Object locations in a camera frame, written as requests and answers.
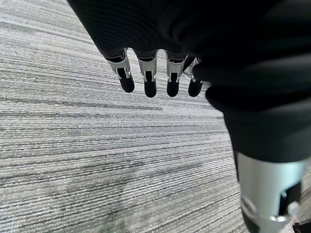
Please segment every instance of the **floor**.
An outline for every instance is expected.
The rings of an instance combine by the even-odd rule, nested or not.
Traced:
[[[66,1],[0,15],[0,232],[247,232],[222,113],[188,75],[168,97],[163,51],[149,99],[134,53],[128,94]],[[295,220],[311,168],[304,185]]]

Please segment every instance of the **silver metal component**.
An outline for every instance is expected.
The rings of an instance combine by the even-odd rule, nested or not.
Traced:
[[[241,206],[245,214],[259,226],[259,233],[277,233],[296,213],[299,203],[288,206],[286,216],[279,215],[282,193],[302,181],[307,160],[270,163],[238,153]]]
[[[193,67],[195,67],[197,64],[199,64],[201,61],[201,59],[199,58],[195,58],[194,61],[193,61]],[[191,80],[195,83],[196,82],[196,79],[194,77],[194,75],[191,76]]]
[[[141,71],[142,77],[144,78],[145,82],[147,82],[146,71],[151,71],[151,74],[152,74],[151,81],[152,82],[154,82],[156,80],[156,56],[157,56],[157,52],[155,54],[155,58],[149,62],[142,61],[138,57],[138,63],[139,63],[140,71]]]
[[[176,83],[179,82],[180,76],[183,73],[185,59],[180,63],[173,63],[170,61],[170,58],[169,58],[168,54],[166,53],[166,72],[167,72],[167,76],[168,76],[168,82],[170,82],[170,83],[172,82],[172,73],[177,73]]]
[[[290,203],[287,207],[287,212],[290,215],[297,215],[300,210],[300,204],[297,201]]]
[[[128,57],[127,57],[127,53],[126,53],[127,49],[124,50],[124,59],[121,62],[111,62],[108,60],[112,70],[118,75],[118,78],[121,79],[120,75],[118,74],[117,69],[119,68],[123,68],[126,78],[129,79],[132,75],[131,75],[131,67],[130,67],[130,62],[128,61]]]

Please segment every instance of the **black fingertip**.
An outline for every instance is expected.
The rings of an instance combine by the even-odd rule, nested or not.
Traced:
[[[131,93],[132,91],[134,91],[135,85],[132,76],[130,76],[129,78],[120,79],[120,83],[125,92]]]
[[[134,91],[135,85],[132,75],[129,78],[127,78],[124,69],[118,68],[117,71],[119,76],[121,77],[121,79],[119,80],[123,90],[127,93],[131,93],[132,91]]]
[[[145,94],[149,98],[152,98],[156,95],[156,81],[146,81],[144,82],[145,85]]]
[[[193,82],[190,80],[188,93],[191,97],[196,97],[200,94],[202,89],[202,84],[200,81]]]
[[[170,97],[174,97],[178,94],[178,89],[179,89],[179,82],[176,83],[175,81],[167,82],[167,94]]]

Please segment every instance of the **robotic hand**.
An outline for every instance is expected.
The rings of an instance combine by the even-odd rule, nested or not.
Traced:
[[[135,87],[129,47],[148,97],[158,49],[171,97],[196,58],[189,94],[211,83],[206,98],[224,114],[245,223],[251,233],[279,232],[299,209],[311,155],[311,1],[68,1],[126,92]]]

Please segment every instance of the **black rubber fingertip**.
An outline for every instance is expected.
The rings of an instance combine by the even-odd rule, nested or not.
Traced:
[[[152,98],[156,95],[156,81],[146,81],[144,82],[145,85],[145,94],[149,98]]]
[[[179,82],[176,83],[175,81],[167,82],[167,94],[170,97],[174,97],[178,94],[178,89],[179,89]]]
[[[202,83],[199,81],[193,82],[190,80],[188,93],[191,97],[196,97],[200,94],[202,89]]]
[[[122,79],[120,79],[120,83],[125,92],[131,93],[132,91],[134,91],[135,85],[132,76],[130,76],[129,78],[123,77]]]

